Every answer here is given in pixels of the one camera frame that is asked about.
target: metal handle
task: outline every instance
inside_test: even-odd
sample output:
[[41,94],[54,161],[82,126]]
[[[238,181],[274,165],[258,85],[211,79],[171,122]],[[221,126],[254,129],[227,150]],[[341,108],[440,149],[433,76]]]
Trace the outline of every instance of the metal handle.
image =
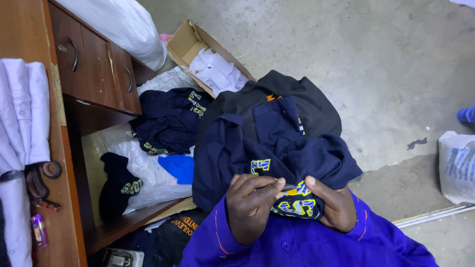
[[66,37],[67,37],[68,42],[74,48],[74,62],[73,62],[73,66],[71,67],[71,71],[75,72],[76,69],[77,69],[77,58],[79,57],[79,52],[77,50],[77,47],[76,47],[76,44],[74,43],[74,41],[71,38],[69,38],[69,36],[66,36]]
[[127,67],[123,67],[123,68],[129,74],[129,77],[130,77],[129,90],[128,90],[128,92],[130,93],[130,91],[132,91],[132,74],[130,74],[130,71],[129,69],[127,69]]

